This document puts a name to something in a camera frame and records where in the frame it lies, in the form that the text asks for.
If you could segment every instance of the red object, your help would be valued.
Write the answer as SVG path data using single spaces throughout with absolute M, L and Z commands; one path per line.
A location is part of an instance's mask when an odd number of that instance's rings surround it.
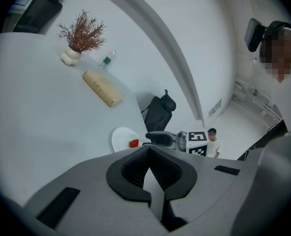
M 129 145 L 131 148 L 135 148 L 139 146 L 139 140 L 138 139 L 134 139 L 132 141 L 129 142 Z

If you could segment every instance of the beige box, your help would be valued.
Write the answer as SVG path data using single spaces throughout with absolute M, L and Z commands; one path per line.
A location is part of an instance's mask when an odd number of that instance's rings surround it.
M 93 71 L 87 71 L 83 74 L 82 78 L 110 107 L 113 107 L 118 102 L 122 101 L 125 97 L 125 95 L 121 94 L 102 74 Z

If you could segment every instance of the green bottle label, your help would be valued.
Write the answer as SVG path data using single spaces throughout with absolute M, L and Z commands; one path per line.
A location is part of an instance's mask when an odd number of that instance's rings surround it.
M 111 59 L 109 58 L 109 57 L 106 57 L 104 60 L 103 60 L 103 62 L 106 64 L 106 65 L 108 65 L 109 63 L 111 63 Z

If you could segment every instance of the plastic bottle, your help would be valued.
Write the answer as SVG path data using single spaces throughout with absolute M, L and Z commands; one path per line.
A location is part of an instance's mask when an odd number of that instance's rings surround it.
M 114 63 L 116 59 L 116 50 L 113 50 L 112 52 L 109 53 L 108 56 L 103 59 L 101 63 L 101 68 L 106 69 L 106 67 L 109 67 L 111 63 Z

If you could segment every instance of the plate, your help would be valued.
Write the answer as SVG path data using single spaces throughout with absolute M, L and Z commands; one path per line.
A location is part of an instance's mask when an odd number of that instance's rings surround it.
M 150 140 L 147 138 L 140 138 L 140 136 L 130 128 L 120 127 L 115 129 L 112 134 L 112 146 L 114 152 L 129 149 L 129 142 L 134 139 L 139 140 L 139 146 L 142 146 L 143 143 L 150 142 Z

